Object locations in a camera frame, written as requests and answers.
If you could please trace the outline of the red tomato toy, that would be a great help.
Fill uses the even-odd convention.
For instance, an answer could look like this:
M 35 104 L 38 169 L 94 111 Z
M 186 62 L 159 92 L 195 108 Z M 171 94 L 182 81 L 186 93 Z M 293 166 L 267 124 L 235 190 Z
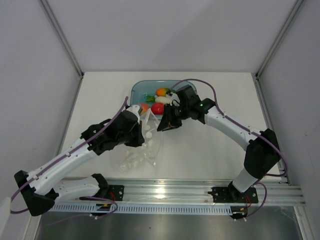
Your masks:
M 151 106 L 151 111 L 153 114 L 155 115 L 163 115 L 164 113 L 164 107 L 165 105 L 161 102 L 155 102 L 152 106 Z

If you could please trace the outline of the clear zip top bag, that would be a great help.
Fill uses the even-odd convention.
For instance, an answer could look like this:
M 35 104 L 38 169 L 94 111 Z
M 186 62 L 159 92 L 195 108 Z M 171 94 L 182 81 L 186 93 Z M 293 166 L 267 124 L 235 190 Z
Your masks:
M 132 172 L 145 165 L 157 166 L 157 156 L 163 146 L 162 133 L 157 131 L 160 121 L 148 109 L 140 116 L 144 143 L 138 147 L 120 145 L 110 153 L 111 163 L 123 173 Z

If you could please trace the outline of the orange peach toy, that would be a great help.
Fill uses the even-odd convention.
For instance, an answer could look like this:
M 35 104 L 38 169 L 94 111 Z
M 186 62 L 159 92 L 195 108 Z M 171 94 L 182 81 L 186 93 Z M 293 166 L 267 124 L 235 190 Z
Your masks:
M 139 103 L 138 105 L 140 106 L 140 112 L 139 112 L 140 116 L 146 113 L 147 110 L 149 109 L 149 105 L 146 103 Z

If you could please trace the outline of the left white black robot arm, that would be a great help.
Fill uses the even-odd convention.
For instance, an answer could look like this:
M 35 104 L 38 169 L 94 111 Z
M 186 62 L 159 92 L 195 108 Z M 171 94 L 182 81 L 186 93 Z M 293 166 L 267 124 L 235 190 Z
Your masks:
M 145 139 L 141 113 L 140 105 L 122 107 L 113 118 L 90 125 L 71 147 L 45 165 L 30 172 L 18 171 L 14 179 L 26 203 L 26 211 L 36 217 L 48 212 L 58 202 L 76 198 L 110 199 L 110 186 L 100 173 L 71 182 L 62 180 L 82 164 L 118 145 L 142 146 Z

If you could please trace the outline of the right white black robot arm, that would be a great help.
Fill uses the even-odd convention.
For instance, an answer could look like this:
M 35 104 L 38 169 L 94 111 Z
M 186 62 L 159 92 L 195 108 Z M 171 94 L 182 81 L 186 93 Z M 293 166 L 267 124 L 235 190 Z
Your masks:
M 277 138 L 271 129 L 257 133 L 235 120 L 231 121 L 219 112 L 216 103 L 209 98 L 195 104 L 183 101 L 177 106 L 165 104 L 157 131 L 177 129 L 182 126 L 183 120 L 189 118 L 219 130 L 245 151 L 243 169 L 229 184 L 228 196 L 234 202 L 245 198 L 247 190 L 266 176 L 281 159 Z

